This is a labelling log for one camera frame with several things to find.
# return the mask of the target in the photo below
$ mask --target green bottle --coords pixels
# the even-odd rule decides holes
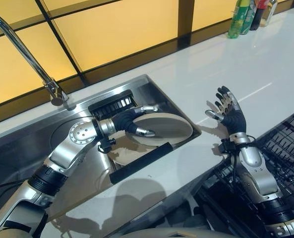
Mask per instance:
[[[255,13],[256,13],[256,4],[255,0],[250,0],[249,8],[247,15],[245,17],[244,23],[241,28],[241,34],[245,35],[249,32],[250,26],[252,24],[252,21],[254,19]]]
[[[242,25],[247,15],[250,0],[237,0],[228,37],[233,39],[240,35]]]

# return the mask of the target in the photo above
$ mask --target black robotic glove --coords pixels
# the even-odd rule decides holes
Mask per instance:
[[[147,112],[159,112],[159,109],[154,106],[141,106],[128,109],[112,117],[116,131],[125,130],[129,133],[134,133],[141,136],[151,137],[155,133],[151,130],[138,127],[133,120]]]
[[[232,92],[225,86],[218,88],[219,93],[216,97],[221,101],[215,102],[215,105],[220,109],[219,112],[206,110],[205,114],[223,124],[229,133],[232,135],[238,132],[246,133],[246,120],[243,115],[237,99]]]

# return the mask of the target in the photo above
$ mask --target faucet spout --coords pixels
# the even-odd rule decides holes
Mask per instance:
[[[17,50],[22,54],[22,56],[28,61],[36,73],[42,78],[44,87],[48,90],[51,97],[51,103],[55,106],[60,106],[68,100],[68,96],[61,89],[61,87],[56,83],[56,81],[51,78],[45,70],[40,66],[37,60],[33,57],[27,47],[20,40],[18,35],[14,30],[0,17],[0,30],[9,38]]]

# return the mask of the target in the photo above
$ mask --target yellow tile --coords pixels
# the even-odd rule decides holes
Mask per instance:
[[[40,14],[34,0],[0,0],[0,17],[8,24]]]
[[[55,80],[76,74],[47,23],[20,30],[17,34]],[[41,78],[9,39],[0,37],[0,103],[42,86]]]
[[[86,0],[44,0],[45,5],[47,6],[48,10],[54,10],[57,8],[73,5],[76,3],[80,3]]]
[[[55,20],[83,70],[177,36],[178,0],[122,0]]]
[[[192,31],[231,18],[236,0],[195,0]]]

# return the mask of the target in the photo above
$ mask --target bottle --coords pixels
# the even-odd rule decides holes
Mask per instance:
[[[242,35],[245,35],[248,33],[250,26],[251,26],[251,23],[254,19],[256,9],[257,9],[257,7],[256,7],[255,0],[250,0],[247,15],[245,17],[244,23],[242,24],[242,28],[241,28],[241,32],[240,32]]]
[[[270,18],[274,14],[276,7],[278,5],[277,0],[270,0],[268,2],[267,8],[265,9],[264,13],[262,14],[260,26],[265,27],[269,24]]]
[[[249,2],[250,0],[237,0],[234,15],[231,21],[231,27],[228,31],[229,38],[233,39],[239,36],[243,22],[247,15]]]
[[[258,7],[252,21],[250,30],[255,31],[258,29],[261,21],[262,14],[264,13],[265,9],[267,8],[269,0],[260,0],[258,3]]]

